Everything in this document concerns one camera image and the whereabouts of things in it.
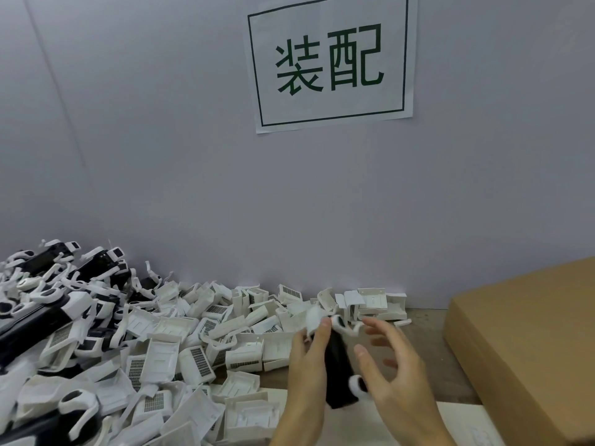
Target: wooden table surface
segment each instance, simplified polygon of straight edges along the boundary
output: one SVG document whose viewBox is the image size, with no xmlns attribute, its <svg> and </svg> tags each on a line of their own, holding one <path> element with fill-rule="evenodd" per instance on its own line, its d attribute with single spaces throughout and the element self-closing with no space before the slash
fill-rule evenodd
<svg viewBox="0 0 595 446">
<path fill-rule="evenodd" d="M 403 327 L 403 332 L 426 363 L 428 379 L 436 399 L 441 402 L 481 404 L 477 393 L 442 336 L 446 310 L 409 308 L 407 313 L 413 322 Z M 356 374 L 359 374 L 359 368 L 353 355 L 353 346 L 360 343 L 372 353 L 384 376 L 387 379 L 394 378 L 396 371 L 382 364 L 383 358 L 390 357 L 391 351 L 388 348 L 372 347 L 368 336 L 363 331 L 359 338 L 346 338 L 346 343 Z M 226 376 L 225 368 L 218 368 L 216 374 L 218 378 L 214 383 L 223 383 Z M 287 368 L 261 373 L 261 386 L 286 389 Z"/>
</svg>

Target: wall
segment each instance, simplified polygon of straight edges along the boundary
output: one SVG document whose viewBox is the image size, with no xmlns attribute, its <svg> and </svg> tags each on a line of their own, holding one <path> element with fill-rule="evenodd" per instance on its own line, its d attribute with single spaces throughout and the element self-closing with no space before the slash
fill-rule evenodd
<svg viewBox="0 0 595 446">
<path fill-rule="evenodd" d="M 423 307 L 593 253 L 594 0 L 420 0 L 413 119 L 269 135 L 255 134 L 242 41 L 267 0 L 28 2 L 42 48 L 27 30 L 31 76 L 12 77 L 25 95 L 39 80 L 47 106 L 2 105 L 29 130 L 7 123 L 24 145 L 2 165 L 20 169 L 26 146 L 63 151 L 73 172 L 57 184 L 56 159 L 30 165 L 38 200 L 2 221 L 25 244 L 58 231 L 76 196 L 87 206 L 64 239 L 108 237 L 161 272 L 308 295 L 385 286 Z M 39 206 L 48 192 L 62 201 Z"/>
</svg>

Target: brown cardboard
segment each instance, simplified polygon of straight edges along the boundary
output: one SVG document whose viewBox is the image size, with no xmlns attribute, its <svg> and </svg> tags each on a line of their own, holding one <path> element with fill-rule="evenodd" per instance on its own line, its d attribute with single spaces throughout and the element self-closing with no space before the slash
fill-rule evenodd
<svg viewBox="0 0 595 446">
<path fill-rule="evenodd" d="M 507 446 L 595 445 L 595 257 L 455 297 L 444 336 Z"/>
</svg>

